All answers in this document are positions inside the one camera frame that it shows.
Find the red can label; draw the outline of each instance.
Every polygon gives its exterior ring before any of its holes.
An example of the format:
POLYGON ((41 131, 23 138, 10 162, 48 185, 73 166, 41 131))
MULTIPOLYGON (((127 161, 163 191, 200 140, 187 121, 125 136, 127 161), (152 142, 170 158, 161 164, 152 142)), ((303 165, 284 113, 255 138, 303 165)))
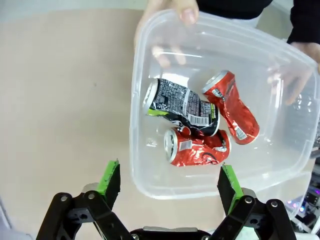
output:
POLYGON ((176 128, 167 131, 164 146, 168 161, 177 167, 215 165, 225 160, 220 152, 204 144, 204 139, 182 135, 176 128))
POLYGON ((214 136, 205 136, 204 144, 216 151, 219 159, 225 160, 231 152, 231 142, 225 130, 218 130, 214 136))
POLYGON ((224 70, 214 76, 202 89, 202 93, 219 108, 237 144, 249 144, 257 138, 260 127, 251 111, 240 100, 232 72, 224 70))
POLYGON ((179 132, 179 133, 181 133, 181 135, 183 135, 183 136, 191 136, 191 130, 190 130, 190 128, 188 128, 187 126, 180 126, 180 127, 178 127, 177 128, 177 131, 179 132))

